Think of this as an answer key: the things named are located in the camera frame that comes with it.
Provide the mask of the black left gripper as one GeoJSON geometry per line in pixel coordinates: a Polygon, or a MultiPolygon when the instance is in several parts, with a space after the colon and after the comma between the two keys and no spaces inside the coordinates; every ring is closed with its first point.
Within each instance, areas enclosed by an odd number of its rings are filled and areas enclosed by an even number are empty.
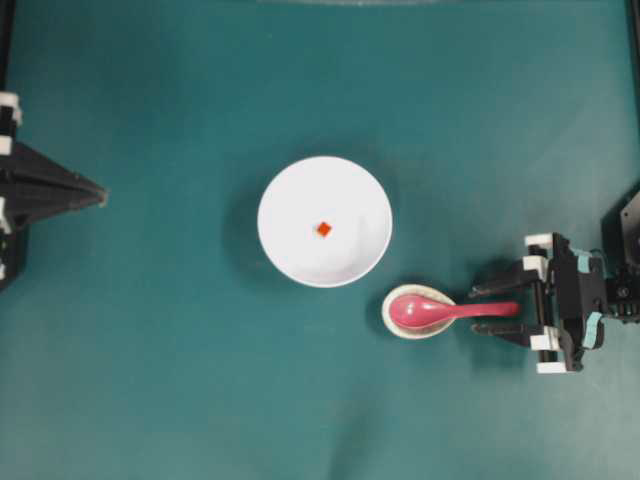
{"type": "Polygon", "coordinates": [[[1,93],[1,287],[24,270],[29,227],[108,199],[104,188],[16,140],[19,96],[1,93]]]}

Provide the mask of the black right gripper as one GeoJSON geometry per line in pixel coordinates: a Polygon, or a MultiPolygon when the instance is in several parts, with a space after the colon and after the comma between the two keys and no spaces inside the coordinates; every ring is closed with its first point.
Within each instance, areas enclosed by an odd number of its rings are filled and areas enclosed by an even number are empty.
{"type": "Polygon", "coordinates": [[[505,295],[533,285],[539,325],[476,323],[471,330],[536,351],[539,374],[578,373],[584,354],[604,343],[604,261],[572,247],[558,233],[528,235],[525,246],[528,254],[523,259],[498,259],[481,267],[468,297],[505,295]]]}

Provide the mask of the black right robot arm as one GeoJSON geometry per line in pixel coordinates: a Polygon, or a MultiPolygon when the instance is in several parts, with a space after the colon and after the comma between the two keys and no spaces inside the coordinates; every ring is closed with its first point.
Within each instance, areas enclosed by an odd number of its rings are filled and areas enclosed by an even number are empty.
{"type": "Polygon", "coordinates": [[[471,287],[471,298],[519,290],[533,295],[536,322],[481,323],[473,331],[538,353],[539,374],[577,373],[582,358],[604,342],[607,319],[639,322],[639,268],[606,274],[604,257],[576,249],[558,233],[529,235],[528,254],[494,278],[471,287]]]}

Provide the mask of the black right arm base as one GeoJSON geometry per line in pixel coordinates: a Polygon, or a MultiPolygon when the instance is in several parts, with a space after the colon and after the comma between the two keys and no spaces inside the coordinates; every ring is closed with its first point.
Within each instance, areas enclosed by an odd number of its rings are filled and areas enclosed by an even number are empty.
{"type": "Polygon", "coordinates": [[[602,248],[612,276],[639,271],[639,184],[628,190],[601,221],[602,248]]]}

